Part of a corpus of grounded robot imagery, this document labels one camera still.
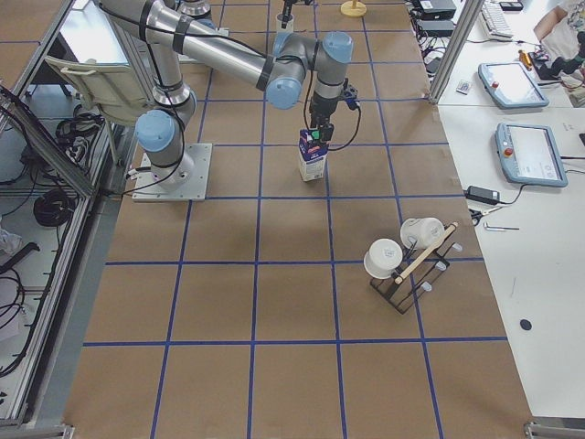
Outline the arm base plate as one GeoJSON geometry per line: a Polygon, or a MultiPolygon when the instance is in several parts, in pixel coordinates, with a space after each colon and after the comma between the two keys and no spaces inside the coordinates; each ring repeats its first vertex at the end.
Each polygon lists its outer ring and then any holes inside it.
{"type": "Polygon", "coordinates": [[[138,173],[135,191],[131,193],[137,202],[203,201],[207,194],[207,182],[213,145],[208,143],[187,144],[185,156],[179,168],[167,180],[161,182],[173,170],[163,171],[156,166],[138,173]]]}

